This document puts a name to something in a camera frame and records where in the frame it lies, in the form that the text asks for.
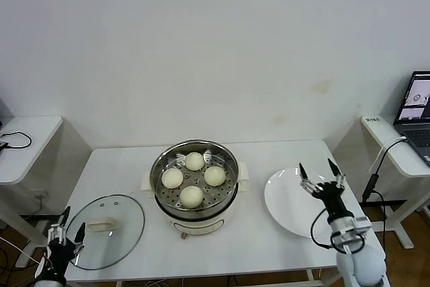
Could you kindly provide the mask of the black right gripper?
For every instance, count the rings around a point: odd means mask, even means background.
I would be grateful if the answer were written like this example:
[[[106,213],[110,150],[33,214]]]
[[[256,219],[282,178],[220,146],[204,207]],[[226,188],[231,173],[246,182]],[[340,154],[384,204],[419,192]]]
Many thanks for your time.
[[[316,185],[309,180],[301,163],[299,163],[299,174],[301,187],[309,194],[314,194],[317,200],[323,202],[328,212],[327,222],[333,222],[339,218],[350,217],[350,211],[346,209],[341,198],[345,190],[345,175],[331,159],[328,159],[328,162],[336,182],[323,182]]]

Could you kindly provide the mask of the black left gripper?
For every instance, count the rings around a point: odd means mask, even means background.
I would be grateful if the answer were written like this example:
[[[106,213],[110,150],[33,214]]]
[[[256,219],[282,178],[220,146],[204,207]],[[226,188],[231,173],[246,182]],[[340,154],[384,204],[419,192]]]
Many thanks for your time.
[[[50,256],[48,257],[47,272],[51,276],[64,276],[71,260],[78,256],[83,250],[83,241],[85,238],[86,223],[83,222],[75,235],[74,242],[66,236],[65,225],[69,218],[71,207],[67,206],[64,212],[59,216],[58,222],[50,226],[48,230],[48,248]]]

